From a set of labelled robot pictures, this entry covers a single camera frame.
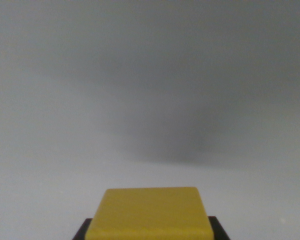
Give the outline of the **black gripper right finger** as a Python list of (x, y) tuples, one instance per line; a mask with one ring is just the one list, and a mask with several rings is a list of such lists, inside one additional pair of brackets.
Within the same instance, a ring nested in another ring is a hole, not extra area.
[(214, 240), (230, 240), (216, 216), (208, 216), (208, 219), (213, 230)]

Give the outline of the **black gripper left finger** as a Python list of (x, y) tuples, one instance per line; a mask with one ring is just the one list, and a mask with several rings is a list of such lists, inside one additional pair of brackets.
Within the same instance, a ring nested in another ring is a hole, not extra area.
[(85, 234), (90, 226), (92, 219), (91, 218), (86, 218), (72, 240), (84, 240), (85, 239)]

